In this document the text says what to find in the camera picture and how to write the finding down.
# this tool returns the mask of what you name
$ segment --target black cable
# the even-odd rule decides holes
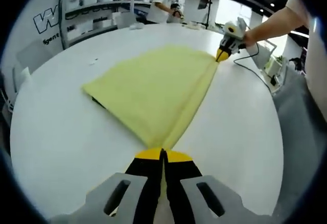
[[[242,60],[242,59],[251,58],[251,57],[255,57],[256,55],[258,55],[259,54],[259,45],[258,45],[258,43],[255,43],[255,44],[256,44],[256,47],[258,49],[258,52],[257,53],[255,53],[253,55],[250,55],[250,56],[247,56],[247,57],[241,57],[241,58],[235,59],[234,60],[234,63],[236,65],[240,66],[240,67],[244,67],[247,70],[250,70],[251,72],[253,72],[255,74],[255,76],[257,76],[262,81],[262,83],[265,84],[265,86],[268,88],[269,92],[271,93],[271,90],[270,90],[269,86],[267,85],[267,83],[263,79],[261,79],[261,77],[255,71],[253,71],[252,69],[250,69],[250,68],[248,68],[248,67],[246,67],[246,66],[244,66],[244,65],[236,62],[236,61],[239,61],[239,60]]]

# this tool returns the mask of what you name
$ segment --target yellow cloth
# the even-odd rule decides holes
[[[165,46],[123,61],[83,89],[148,148],[172,148],[200,106],[218,63],[208,53]]]

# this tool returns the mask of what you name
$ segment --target white cloth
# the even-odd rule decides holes
[[[156,7],[155,6],[156,2],[162,3],[165,6],[167,6],[168,8],[170,8],[172,0],[152,0],[151,7],[150,7],[149,13],[147,15],[148,21],[152,21],[152,22],[156,22],[156,23],[165,23],[165,22],[167,22],[169,13]]]
[[[309,43],[306,59],[308,89],[327,121],[327,53],[319,36],[318,24],[310,16],[300,0],[288,0],[286,6],[304,20],[309,28]]]

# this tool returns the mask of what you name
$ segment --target white chair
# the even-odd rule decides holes
[[[115,18],[118,29],[128,28],[134,23],[137,23],[135,14],[131,12],[123,12]]]

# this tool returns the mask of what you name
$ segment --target gray fabric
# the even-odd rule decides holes
[[[298,76],[274,96],[284,146],[281,192],[273,216],[283,221],[296,208],[319,167],[327,144],[327,123]]]

